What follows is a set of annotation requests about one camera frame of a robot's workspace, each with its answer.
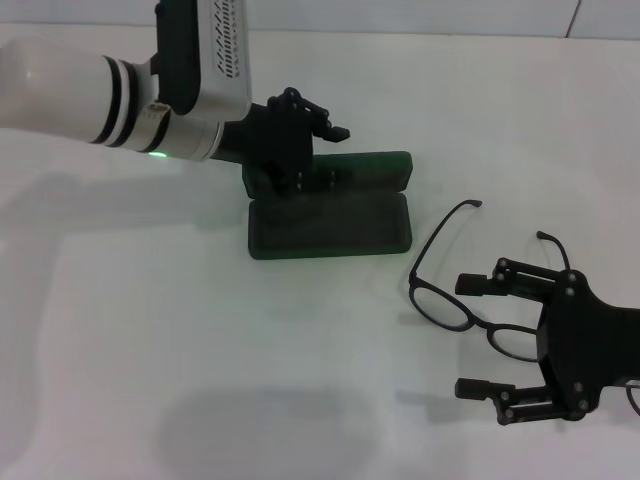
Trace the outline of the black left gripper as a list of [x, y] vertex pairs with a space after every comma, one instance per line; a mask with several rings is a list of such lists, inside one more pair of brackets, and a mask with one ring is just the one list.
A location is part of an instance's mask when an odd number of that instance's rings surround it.
[[247, 116], [227, 122], [213, 158], [250, 167], [263, 174], [276, 193], [327, 193], [344, 188], [350, 173], [310, 169], [312, 136], [347, 140], [350, 130], [334, 125], [329, 111], [288, 87], [266, 105], [252, 104]]

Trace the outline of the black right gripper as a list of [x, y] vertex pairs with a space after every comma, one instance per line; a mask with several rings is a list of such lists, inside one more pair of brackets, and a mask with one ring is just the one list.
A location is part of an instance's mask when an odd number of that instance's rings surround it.
[[460, 274], [455, 293], [547, 300], [538, 329], [540, 368], [549, 387], [517, 388], [459, 378], [458, 399], [491, 400], [500, 425], [579, 420], [602, 391], [639, 388], [639, 311], [600, 300], [577, 270], [555, 270], [501, 258], [491, 276]]

